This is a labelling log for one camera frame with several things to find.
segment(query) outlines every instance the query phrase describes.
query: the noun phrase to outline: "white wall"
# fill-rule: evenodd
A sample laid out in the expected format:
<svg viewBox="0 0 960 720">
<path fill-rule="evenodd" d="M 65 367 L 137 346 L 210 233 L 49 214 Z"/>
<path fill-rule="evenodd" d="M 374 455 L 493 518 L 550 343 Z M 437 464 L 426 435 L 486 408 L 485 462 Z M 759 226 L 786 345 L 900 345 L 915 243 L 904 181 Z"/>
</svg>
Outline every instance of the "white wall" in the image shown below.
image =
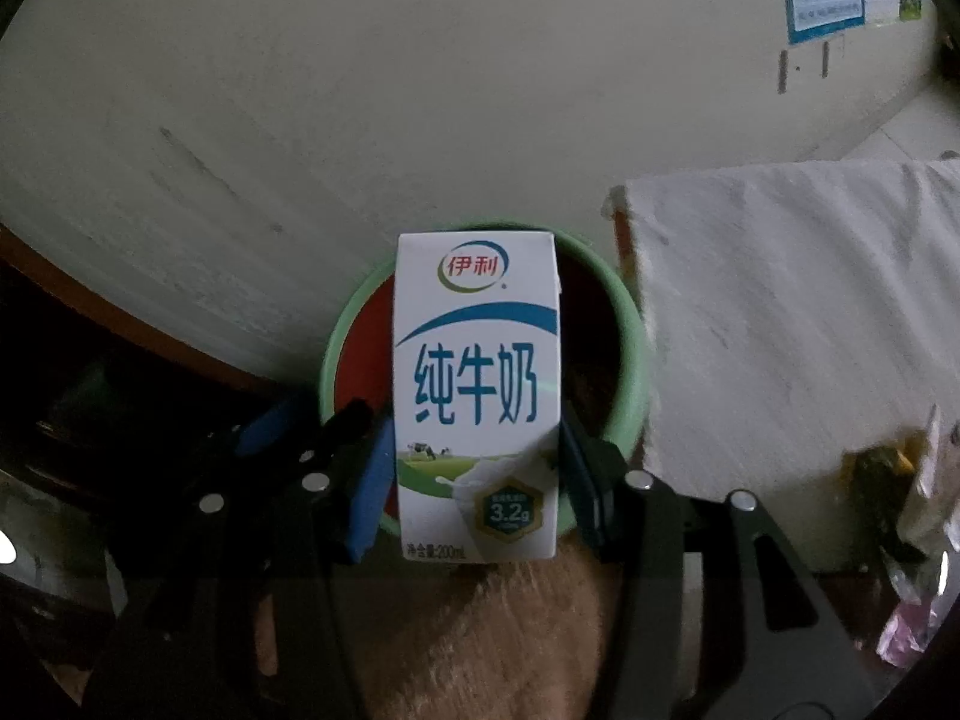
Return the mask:
<svg viewBox="0 0 960 720">
<path fill-rule="evenodd" d="M 826 79 L 800 47 L 779 95 L 784 0 L 27 0 L 0 220 L 161 330 L 311 379 L 398 232 L 520 218 L 613 256 L 608 187 L 799 158 L 925 74 L 933 30 L 851 30 Z"/>
</svg>

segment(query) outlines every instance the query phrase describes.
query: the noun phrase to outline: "blue gripper pad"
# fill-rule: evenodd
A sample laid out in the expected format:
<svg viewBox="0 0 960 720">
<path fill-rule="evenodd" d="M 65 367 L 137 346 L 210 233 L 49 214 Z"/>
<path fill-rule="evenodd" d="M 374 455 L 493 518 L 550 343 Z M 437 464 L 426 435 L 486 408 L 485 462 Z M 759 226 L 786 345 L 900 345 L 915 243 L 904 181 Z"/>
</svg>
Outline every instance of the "blue gripper pad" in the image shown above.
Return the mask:
<svg viewBox="0 0 960 720">
<path fill-rule="evenodd" d="M 233 454 L 248 458 L 268 449 L 304 418 L 317 413 L 317 399 L 309 392 L 299 392 L 281 400 L 266 413 L 248 424 L 237 437 Z"/>
<path fill-rule="evenodd" d="M 587 435 L 568 404 L 560 411 L 557 466 L 584 542 L 600 560 L 612 560 L 621 536 L 615 491 L 627 464 L 614 445 Z"/>
<path fill-rule="evenodd" d="M 350 498 L 349 525 L 344 547 L 351 562 L 357 563 L 373 546 L 383 506 L 390 494 L 397 468 L 394 418 L 388 415 L 376 426 L 363 473 Z"/>
</svg>

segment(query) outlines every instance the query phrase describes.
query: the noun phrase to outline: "brown surface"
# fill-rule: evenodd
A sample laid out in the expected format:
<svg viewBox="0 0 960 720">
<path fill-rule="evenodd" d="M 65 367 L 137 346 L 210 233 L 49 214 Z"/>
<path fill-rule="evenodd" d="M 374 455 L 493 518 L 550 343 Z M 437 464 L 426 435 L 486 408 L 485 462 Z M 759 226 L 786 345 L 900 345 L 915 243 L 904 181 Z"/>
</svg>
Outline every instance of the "brown surface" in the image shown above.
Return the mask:
<svg viewBox="0 0 960 720">
<path fill-rule="evenodd" d="M 0 259 L 78 314 L 170 362 L 239 391 L 264 396 L 280 392 L 276 382 L 216 360 L 117 308 L 49 263 L 3 225 L 0 225 Z"/>
<path fill-rule="evenodd" d="M 381 541 L 397 552 L 391 539 Z M 618 566 L 602 565 L 577 536 L 560 540 L 555 560 L 448 575 L 406 565 L 347 574 L 338 593 L 371 717 L 587 715 L 616 612 Z"/>
</svg>

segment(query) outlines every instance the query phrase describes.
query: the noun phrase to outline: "milk carton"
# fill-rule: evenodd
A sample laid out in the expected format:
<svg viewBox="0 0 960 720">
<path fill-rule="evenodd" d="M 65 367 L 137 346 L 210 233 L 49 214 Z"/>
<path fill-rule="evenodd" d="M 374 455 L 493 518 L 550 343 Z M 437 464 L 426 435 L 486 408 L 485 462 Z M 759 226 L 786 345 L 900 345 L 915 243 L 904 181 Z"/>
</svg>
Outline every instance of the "milk carton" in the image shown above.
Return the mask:
<svg viewBox="0 0 960 720">
<path fill-rule="evenodd" d="M 559 309 L 551 233 L 400 236 L 394 418 L 408 559 L 553 557 Z"/>
</svg>

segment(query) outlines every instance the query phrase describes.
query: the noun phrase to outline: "white cloth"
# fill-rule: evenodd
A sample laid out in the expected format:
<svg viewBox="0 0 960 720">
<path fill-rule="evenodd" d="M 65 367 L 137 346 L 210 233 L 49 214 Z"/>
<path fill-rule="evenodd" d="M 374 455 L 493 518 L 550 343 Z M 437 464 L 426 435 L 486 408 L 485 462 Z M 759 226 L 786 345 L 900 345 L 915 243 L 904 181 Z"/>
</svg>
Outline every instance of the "white cloth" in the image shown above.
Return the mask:
<svg viewBox="0 0 960 720">
<path fill-rule="evenodd" d="M 843 565 L 841 456 L 960 418 L 960 161 L 807 162 L 627 184 L 654 347 L 647 456 L 679 493 L 750 488 Z"/>
</svg>

